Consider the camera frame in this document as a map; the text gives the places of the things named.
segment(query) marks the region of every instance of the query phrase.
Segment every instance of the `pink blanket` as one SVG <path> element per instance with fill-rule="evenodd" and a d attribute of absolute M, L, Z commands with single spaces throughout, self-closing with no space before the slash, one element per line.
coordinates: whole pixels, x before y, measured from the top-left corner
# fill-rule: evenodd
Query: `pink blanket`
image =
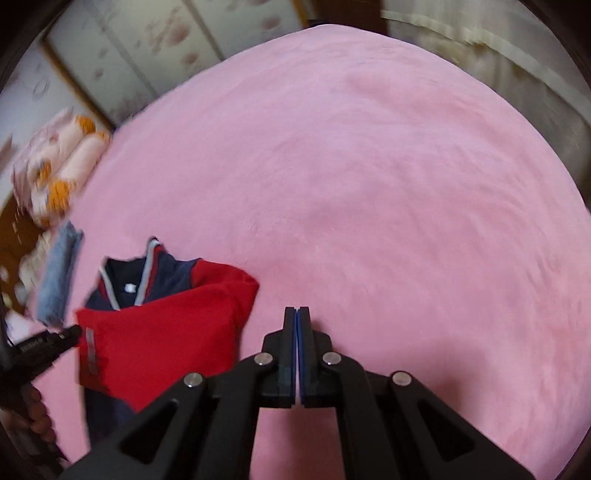
<path fill-rule="evenodd" d="M 589 214 L 517 111 L 417 47 L 325 26 L 232 57 L 115 135 L 72 222 L 70 309 L 105 255 L 157 235 L 258 279 L 243 356 L 310 306 L 339 351 L 412 372 L 538 480 L 591 424 Z M 76 459 L 74 358 L 39 383 Z M 262 412 L 252 477 L 341 478 L 334 414 Z"/>

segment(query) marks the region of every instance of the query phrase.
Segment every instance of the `pink fleece blanket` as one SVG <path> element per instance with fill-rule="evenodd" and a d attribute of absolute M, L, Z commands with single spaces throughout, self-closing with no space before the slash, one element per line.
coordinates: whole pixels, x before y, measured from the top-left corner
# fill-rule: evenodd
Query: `pink fleece blanket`
<path fill-rule="evenodd" d="M 71 220 L 70 309 L 105 255 L 157 235 L 261 283 L 243 356 L 310 306 L 336 349 L 412 372 L 538 480 L 591 424 L 589 214 L 517 111 L 412 45 L 325 26 L 232 57 L 115 135 Z M 75 379 L 72 352 L 40 381 L 73 459 Z M 262 412 L 252 477 L 341 478 L 334 414 Z"/>

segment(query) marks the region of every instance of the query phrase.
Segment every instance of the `metal screw head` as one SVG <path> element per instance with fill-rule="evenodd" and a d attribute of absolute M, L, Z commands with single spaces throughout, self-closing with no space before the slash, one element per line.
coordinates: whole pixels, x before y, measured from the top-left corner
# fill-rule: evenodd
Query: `metal screw head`
<path fill-rule="evenodd" d="M 326 352 L 322 355 L 322 361 L 327 365 L 337 365 L 342 359 L 337 352 Z"/>
<path fill-rule="evenodd" d="M 184 383 L 189 388 L 198 387 L 203 382 L 203 377 L 200 374 L 187 374 L 184 378 Z"/>
<path fill-rule="evenodd" d="M 260 365 L 269 365 L 273 361 L 273 356 L 267 352 L 261 352 L 255 355 L 255 363 Z"/>
<path fill-rule="evenodd" d="M 413 378 L 406 372 L 396 372 L 392 375 L 392 381 L 399 387 L 407 387 L 413 381 Z"/>

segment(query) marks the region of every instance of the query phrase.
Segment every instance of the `blue towel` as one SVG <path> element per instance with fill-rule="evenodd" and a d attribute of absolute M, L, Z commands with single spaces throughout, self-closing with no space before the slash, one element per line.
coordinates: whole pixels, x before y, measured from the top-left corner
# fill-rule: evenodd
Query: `blue towel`
<path fill-rule="evenodd" d="M 48 327 L 62 327 L 70 297 L 70 282 L 84 234 L 71 222 L 58 230 L 58 238 L 49 250 L 43 280 L 37 292 L 37 320 Z"/>

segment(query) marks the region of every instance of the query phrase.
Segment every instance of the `jacket sleeve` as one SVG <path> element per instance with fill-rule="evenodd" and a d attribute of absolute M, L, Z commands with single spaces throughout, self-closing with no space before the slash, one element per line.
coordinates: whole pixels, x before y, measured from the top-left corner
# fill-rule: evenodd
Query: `jacket sleeve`
<path fill-rule="evenodd" d="M 231 299 L 236 327 L 242 329 L 251 314 L 258 282 L 244 270 L 231 265 L 199 260 L 191 270 L 191 287 L 204 286 L 215 287 Z"/>

